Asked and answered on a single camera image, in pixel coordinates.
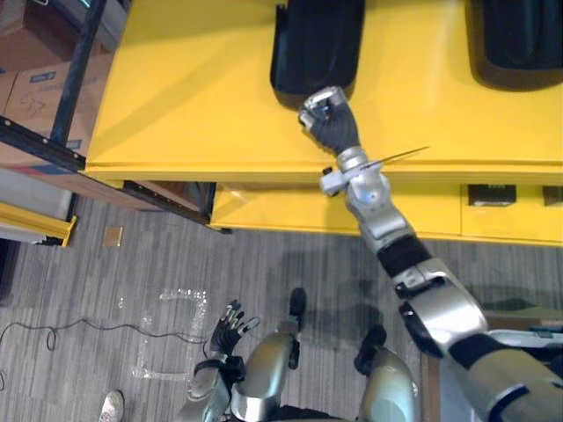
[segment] silver robot arm segment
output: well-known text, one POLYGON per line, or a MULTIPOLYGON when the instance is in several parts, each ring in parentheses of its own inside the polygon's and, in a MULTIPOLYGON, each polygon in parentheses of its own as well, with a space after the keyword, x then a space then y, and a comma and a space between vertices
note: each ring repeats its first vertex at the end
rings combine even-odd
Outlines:
MULTIPOLYGON (((226 355, 214 353, 212 362, 223 362, 226 355)), ((228 410, 230 389, 219 373, 219 367, 203 367, 194 375, 187 401, 175 422, 216 422, 228 410)))
POLYGON ((339 87, 305 101, 305 129, 338 161, 325 169, 327 195, 346 192, 348 210, 362 237, 391 277, 413 341, 424 353, 447 359, 470 403, 485 421, 561 421, 563 380, 527 353, 510 349, 487 332, 478 303, 393 205, 381 162, 362 150, 354 115, 339 87))

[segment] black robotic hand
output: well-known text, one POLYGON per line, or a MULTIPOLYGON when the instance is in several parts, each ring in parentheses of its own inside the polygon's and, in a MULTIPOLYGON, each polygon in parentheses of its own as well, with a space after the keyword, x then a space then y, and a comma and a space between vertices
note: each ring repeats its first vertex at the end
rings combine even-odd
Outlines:
POLYGON ((299 110, 299 121, 336 156, 360 146, 354 115, 339 86, 324 88, 307 98, 299 110))
POLYGON ((241 308, 242 305, 237 300, 227 305, 211 336, 211 341, 209 342, 211 352, 231 356, 238 341, 248 331, 258 326, 260 319, 256 316, 243 321, 245 313, 241 308))

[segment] shoe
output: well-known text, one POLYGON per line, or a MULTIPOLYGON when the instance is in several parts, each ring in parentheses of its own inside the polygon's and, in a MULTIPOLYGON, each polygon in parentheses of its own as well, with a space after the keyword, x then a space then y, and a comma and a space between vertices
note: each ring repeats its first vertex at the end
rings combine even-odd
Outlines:
POLYGON ((307 308, 307 294, 305 289, 298 287, 291 290, 289 299, 289 316, 297 320, 299 331, 303 329, 303 317, 307 308))
POLYGON ((107 393, 106 400, 99 415, 99 422, 121 422, 125 400, 120 391, 115 389, 107 393))

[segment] cardboard box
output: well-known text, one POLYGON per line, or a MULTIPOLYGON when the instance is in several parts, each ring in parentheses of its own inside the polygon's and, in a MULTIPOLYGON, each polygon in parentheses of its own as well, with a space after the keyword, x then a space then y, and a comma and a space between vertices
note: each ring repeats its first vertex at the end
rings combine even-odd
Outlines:
MULTIPOLYGON (((92 57, 84 75, 67 142, 67 147, 83 156, 88 152, 112 58, 112 55, 92 57)), ((38 134, 49 137, 68 72, 68 62, 19 72, 4 115, 38 134)), ((19 149, 0 144, 0 165, 4 167, 33 167, 46 164, 19 149)))
MULTIPOLYGON (((88 152, 91 133, 98 115, 111 55, 91 58, 78 98, 67 146, 82 155, 88 152)), ((24 72, 0 74, 0 111, 2 115, 25 127, 49 136, 68 63, 24 72)), ((67 189, 87 198, 103 200, 120 207, 158 210, 141 200, 100 184, 81 174, 72 173, 54 164, 26 154, 0 142, 0 167, 24 173, 52 186, 67 189)))
POLYGON ((78 31, 53 5, 0 3, 0 69, 26 70, 70 60, 78 31))

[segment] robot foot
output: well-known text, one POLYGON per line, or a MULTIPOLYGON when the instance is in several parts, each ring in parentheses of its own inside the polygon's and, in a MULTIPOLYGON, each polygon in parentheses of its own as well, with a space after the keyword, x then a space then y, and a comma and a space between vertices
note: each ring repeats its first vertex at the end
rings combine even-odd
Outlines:
POLYGON ((369 376, 371 374, 371 362, 376 356, 377 348, 385 344, 387 339, 387 332, 385 328, 380 325, 374 325, 363 338, 360 352, 354 359, 354 367, 360 374, 369 376))

